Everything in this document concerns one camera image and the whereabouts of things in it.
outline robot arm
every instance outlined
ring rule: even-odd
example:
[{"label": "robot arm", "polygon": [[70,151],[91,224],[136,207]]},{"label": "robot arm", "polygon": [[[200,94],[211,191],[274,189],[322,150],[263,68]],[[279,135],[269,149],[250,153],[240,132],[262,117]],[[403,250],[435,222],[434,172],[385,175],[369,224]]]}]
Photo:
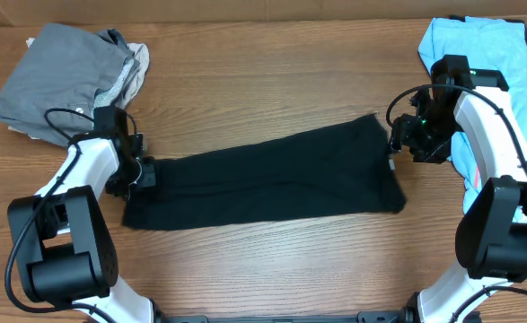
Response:
[{"label": "robot arm", "polygon": [[[506,115],[527,161],[527,143],[500,73],[470,70],[466,57],[445,56],[433,66],[432,78],[434,84],[461,85],[493,101]],[[396,150],[401,143],[409,145],[415,162],[443,162],[450,154],[450,137],[460,127],[484,185],[457,230],[458,261],[408,307],[415,322],[462,322],[488,297],[478,297],[454,318],[477,292],[527,278],[527,176],[503,119],[484,100],[448,88],[434,89],[434,97],[430,100],[424,92],[416,96],[417,116],[395,120],[391,146]],[[518,223],[512,223],[515,212],[523,214]]]},{"label": "robot arm", "polygon": [[[126,116],[114,107],[97,108],[93,131],[74,137],[81,155],[64,182],[47,196],[78,154],[75,145],[69,146],[67,159],[44,188],[12,201],[8,220],[16,241],[39,200],[48,199],[17,254],[22,287],[30,300],[60,308],[90,305],[115,322],[159,323],[164,316],[155,304],[119,277],[116,251],[98,207],[104,189],[128,197],[131,189],[154,185],[153,159],[141,158],[143,135],[127,134]],[[72,243],[44,246],[44,240],[62,234],[70,234]],[[89,310],[78,310],[106,322]]]}]

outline black motor joint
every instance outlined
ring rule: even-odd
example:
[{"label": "black motor joint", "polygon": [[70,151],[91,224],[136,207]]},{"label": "black motor joint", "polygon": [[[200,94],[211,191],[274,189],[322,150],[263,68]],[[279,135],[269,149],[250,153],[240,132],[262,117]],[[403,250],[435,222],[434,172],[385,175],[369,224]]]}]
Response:
[{"label": "black motor joint", "polygon": [[128,199],[130,190],[155,185],[154,159],[143,158],[144,135],[129,134],[125,110],[113,106],[95,109],[93,131],[76,135],[74,140],[92,138],[110,139],[118,156],[118,170],[106,182],[106,193]]},{"label": "black motor joint", "polygon": [[500,71],[470,69],[465,56],[445,55],[434,63],[431,82],[442,84],[442,87],[433,87],[432,99],[428,88],[418,91],[410,100],[416,107],[415,115],[403,114],[392,122],[391,152],[400,152],[402,145],[406,145],[414,162],[442,163],[451,155],[451,137],[461,131],[454,118],[461,90],[448,85],[470,90],[488,86],[508,91]]}]

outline gray cloth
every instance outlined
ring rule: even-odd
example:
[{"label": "gray cloth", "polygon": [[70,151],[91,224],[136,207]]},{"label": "gray cloth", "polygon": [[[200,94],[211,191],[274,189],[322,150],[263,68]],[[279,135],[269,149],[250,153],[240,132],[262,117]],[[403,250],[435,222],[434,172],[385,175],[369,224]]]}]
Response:
[{"label": "gray cloth", "polygon": [[[118,80],[133,59],[116,30],[92,34],[61,24],[47,24],[0,91],[0,121],[52,144],[67,140],[48,127],[47,109],[72,109],[92,115],[94,98]],[[132,77],[137,62],[129,71]],[[50,115],[69,135],[87,132],[92,123],[69,113]]]}]

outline cable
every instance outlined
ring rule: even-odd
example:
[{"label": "cable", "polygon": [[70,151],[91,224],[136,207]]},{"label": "cable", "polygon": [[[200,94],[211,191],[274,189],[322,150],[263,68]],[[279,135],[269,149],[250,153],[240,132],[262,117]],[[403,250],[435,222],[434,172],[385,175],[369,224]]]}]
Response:
[{"label": "cable", "polygon": [[132,147],[132,154],[136,156],[139,154],[139,152],[141,152],[143,147],[140,147],[139,138],[137,137],[136,121],[129,113],[126,113],[126,115],[131,120],[131,124],[134,126],[134,142],[133,142],[134,146]]},{"label": "cable", "polygon": [[57,127],[56,125],[54,125],[53,122],[51,122],[51,120],[49,120],[48,115],[50,113],[52,113],[52,112],[71,113],[71,114],[75,114],[76,116],[79,116],[79,117],[82,117],[82,118],[86,118],[86,119],[88,119],[88,120],[93,122],[93,119],[91,117],[88,117],[88,116],[84,115],[83,113],[79,113],[77,111],[73,111],[73,110],[70,110],[70,109],[61,109],[61,108],[47,109],[46,113],[44,113],[44,119],[46,119],[46,122],[48,123],[48,126],[50,126],[52,129],[56,130],[60,135],[62,135],[69,142],[72,141],[72,137],[70,135],[66,134],[64,132],[64,130],[62,130],[59,127]]},{"label": "cable", "polygon": [[[460,90],[460,91],[463,91],[463,92],[467,92],[467,93],[470,93],[470,94],[478,97],[479,99],[482,99],[484,102],[486,102],[486,104],[488,104],[492,109],[494,109],[495,112],[498,114],[498,116],[501,119],[503,119],[503,123],[505,123],[506,130],[508,131],[508,134],[511,136],[511,139],[512,139],[513,145],[514,145],[514,149],[516,150],[516,154],[518,155],[519,162],[521,163],[521,167],[523,167],[524,173],[527,176],[527,161],[526,161],[526,158],[524,158],[524,153],[523,153],[523,150],[521,149],[521,146],[520,146],[520,144],[518,142],[518,138],[516,137],[516,133],[514,132],[513,126],[511,125],[510,121],[506,117],[505,113],[503,112],[502,109],[500,109],[489,98],[487,98],[486,96],[484,96],[484,95],[482,95],[482,94],[480,94],[480,93],[478,93],[476,91],[473,91],[471,89],[467,89],[467,88],[459,86],[459,85],[451,85],[451,84],[426,84],[426,85],[420,85],[420,86],[414,87],[412,89],[406,90],[403,93],[401,93],[397,98],[395,98],[395,100],[393,100],[391,102],[391,104],[389,105],[389,107],[387,108],[386,118],[387,118],[387,123],[389,124],[389,126],[393,127],[393,124],[391,123],[391,111],[392,111],[392,108],[395,106],[395,104],[397,104],[397,102],[399,102],[400,99],[402,99],[405,96],[411,94],[412,92],[418,92],[418,91],[421,91],[421,90],[431,89],[431,88],[448,88],[448,89],[455,89],[455,90]],[[481,296],[483,296],[485,294],[490,296],[489,293],[493,292],[493,291],[507,291],[507,292],[519,293],[519,294],[522,294],[522,295],[527,295],[527,290],[520,289],[520,288],[515,288],[515,287],[509,287],[509,286],[489,286],[489,287],[485,287],[485,288],[483,288],[482,291],[477,292],[474,295],[472,295],[470,298],[468,298],[468,300],[466,300],[452,314],[452,318],[451,318],[450,323],[455,323],[459,319],[459,316],[473,302],[478,300]]]},{"label": "cable", "polygon": [[395,104],[397,104],[397,102],[399,102],[400,99],[402,99],[405,96],[411,94],[412,92],[417,92],[417,91],[420,91],[420,90],[426,90],[426,89],[432,89],[432,88],[455,89],[455,90],[460,90],[460,91],[463,91],[463,92],[470,93],[470,94],[478,97],[479,99],[483,100],[492,109],[494,109],[495,112],[498,114],[498,116],[501,119],[503,119],[503,123],[505,123],[506,130],[508,131],[508,134],[511,136],[511,140],[513,141],[514,149],[516,150],[516,154],[518,155],[518,160],[521,163],[521,167],[524,169],[524,173],[526,174],[526,177],[527,177],[527,161],[526,161],[526,158],[524,157],[524,153],[523,153],[523,150],[521,149],[520,143],[518,142],[518,138],[516,137],[516,133],[513,130],[513,126],[511,125],[510,121],[508,121],[508,118],[505,116],[505,113],[503,112],[503,110],[500,109],[493,101],[489,100],[486,96],[484,96],[484,95],[482,95],[482,94],[480,94],[480,93],[478,93],[476,91],[473,91],[471,89],[467,89],[466,87],[459,86],[459,85],[452,85],[452,84],[426,84],[426,85],[419,85],[417,87],[414,87],[412,89],[404,91],[403,93],[399,94],[399,96],[397,98],[395,98],[395,100],[393,100],[391,102],[391,104],[389,105],[389,107],[387,108],[386,118],[387,118],[387,123],[389,124],[389,126],[393,127],[393,125],[391,123],[391,111],[392,111],[392,108],[395,106]]},{"label": "cable", "polygon": [[[60,128],[56,127],[51,122],[51,120],[49,120],[48,115],[50,113],[52,113],[52,112],[72,113],[72,114],[76,114],[78,116],[82,116],[82,117],[84,117],[84,118],[86,118],[86,119],[88,119],[90,121],[93,121],[92,118],[90,118],[88,116],[85,116],[85,115],[83,115],[83,114],[81,114],[79,112],[73,111],[73,110],[68,110],[68,109],[48,109],[48,110],[46,110],[46,113],[44,113],[44,119],[46,119],[46,122],[48,123],[48,125],[51,128],[53,128],[54,130],[56,130],[59,134],[61,134],[65,138],[67,138],[68,140],[71,140],[71,137],[68,134],[66,134],[63,130],[61,130]],[[20,247],[22,246],[23,239],[25,238],[25,235],[28,233],[28,230],[30,229],[30,227],[34,224],[34,222],[35,222],[36,218],[38,217],[38,215],[40,214],[40,211],[42,210],[43,206],[46,204],[46,202],[49,200],[49,198],[53,196],[53,194],[57,190],[57,188],[59,188],[64,183],[64,180],[66,179],[67,175],[72,171],[72,169],[74,168],[74,166],[77,164],[77,162],[80,159],[80,155],[82,154],[82,150],[81,150],[79,144],[73,143],[73,145],[75,147],[75,156],[74,156],[73,160],[66,167],[66,169],[62,172],[62,174],[57,178],[56,183],[48,190],[46,195],[43,198],[41,198],[40,202],[38,203],[38,205],[34,209],[33,214],[31,215],[30,219],[28,219],[28,221],[24,224],[24,226],[22,228],[22,231],[20,232],[20,234],[18,235],[18,238],[16,239],[15,243],[13,244],[12,251],[10,251],[10,256],[8,257],[8,262],[7,262],[6,266],[5,266],[5,274],[4,274],[5,293],[7,294],[8,299],[13,303],[13,305],[15,305],[15,307],[17,307],[20,310],[29,312],[29,313],[54,313],[54,312],[58,312],[58,311],[62,311],[62,310],[88,310],[90,312],[96,313],[102,319],[104,319],[105,321],[107,321],[109,323],[115,323],[115,321],[112,318],[110,318],[110,316],[108,316],[105,312],[103,312],[102,310],[96,308],[95,306],[91,306],[91,305],[87,305],[87,304],[76,303],[76,304],[71,304],[70,306],[66,306],[66,307],[33,308],[33,307],[30,307],[30,306],[27,306],[27,305],[23,304],[20,300],[18,300],[18,298],[13,293],[13,289],[12,289],[12,269],[13,269],[13,264],[15,262],[15,259],[16,259],[16,256],[18,254],[18,251],[20,250]]]},{"label": "cable", "polygon": [[459,319],[459,316],[473,303],[475,302],[476,300],[478,300],[480,297],[482,297],[483,295],[488,295],[488,297],[490,297],[490,292],[493,292],[493,291],[506,291],[506,292],[515,292],[515,293],[518,293],[518,294],[521,294],[521,295],[526,295],[527,296],[527,290],[524,290],[524,289],[521,289],[521,288],[515,288],[515,287],[510,287],[510,286],[489,286],[489,287],[485,287],[483,288],[480,292],[477,292],[475,293],[474,295],[472,295],[470,298],[468,298],[468,300],[466,300],[453,314],[452,314],[452,318],[451,320],[449,321],[449,323],[455,323],[458,319]]}]

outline wooden table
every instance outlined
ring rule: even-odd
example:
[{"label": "wooden table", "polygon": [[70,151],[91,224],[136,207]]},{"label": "wooden table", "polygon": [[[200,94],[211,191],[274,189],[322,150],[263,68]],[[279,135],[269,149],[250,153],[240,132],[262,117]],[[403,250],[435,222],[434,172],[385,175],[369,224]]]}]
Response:
[{"label": "wooden table", "polygon": [[[114,26],[144,42],[151,66],[128,108],[150,154],[177,158],[334,125],[381,120],[400,92],[429,79],[418,43],[429,20],[138,24]],[[104,26],[89,27],[98,30]],[[0,28],[0,89],[40,28]],[[406,102],[396,115],[410,110]],[[0,123],[0,321],[76,322],[73,312],[31,315],[6,298],[12,242],[6,207],[33,194],[66,152]],[[133,231],[124,203],[101,209],[121,275],[169,315],[356,314],[398,309],[454,261],[462,179],[452,165],[395,158],[408,196],[400,214],[355,214],[187,231]],[[19,277],[13,282],[23,299]],[[486,322],[527,322],[527,297],[500,292]]]}]

